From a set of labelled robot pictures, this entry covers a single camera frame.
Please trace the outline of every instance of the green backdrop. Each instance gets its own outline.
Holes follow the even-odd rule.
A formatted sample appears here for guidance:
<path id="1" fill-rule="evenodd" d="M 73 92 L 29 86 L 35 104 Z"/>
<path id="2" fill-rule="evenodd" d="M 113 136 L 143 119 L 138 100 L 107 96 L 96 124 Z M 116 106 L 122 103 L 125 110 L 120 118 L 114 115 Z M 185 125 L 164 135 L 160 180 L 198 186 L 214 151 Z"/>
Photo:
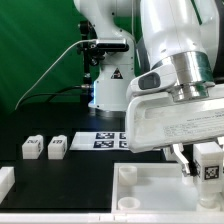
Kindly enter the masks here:
<path id="1" fill-rule="evenodd" d="M 83 19 L 73 0 L 0 0 L 0 120 L 64 50 L 81 39 L 77 25 Z M 115 22 L 131 31 L 130 18 Z M 138 38 L 140 21 L 135 22 Z M 31 94 L 81 84 L 82 75 L 82 56 L 73 50 Z"/>

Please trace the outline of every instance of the small white block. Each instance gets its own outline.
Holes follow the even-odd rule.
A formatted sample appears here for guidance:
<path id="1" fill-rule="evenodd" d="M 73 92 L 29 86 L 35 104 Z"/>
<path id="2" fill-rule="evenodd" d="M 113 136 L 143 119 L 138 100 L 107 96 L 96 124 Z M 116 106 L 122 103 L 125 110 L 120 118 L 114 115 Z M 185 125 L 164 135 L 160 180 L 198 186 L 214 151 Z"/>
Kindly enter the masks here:
<path id="1" fill-rule="evenodd" d="M 63 159 L 67 151 L 67 137 L 60 135 L 53 137 L 48 145 L 48 159 Z"/>
<path id="2" fill-rule="evenodd" d="M 15 183 L 13 167 L 2 167 L 0 170 L 0 204 Z"/>
<path id="3" fill-rule="evenodd" d="M 43 148 L 43 136 L 30 136 L 22 146 L 23 159 L 38 159 Z"/>
<path id="4" fill-rule="evenodd" d="M 194 163 L 198 175 L 194 183 L 201 193 L 222 191 L 223 150 L 216 142 L 194 145 Z"/>

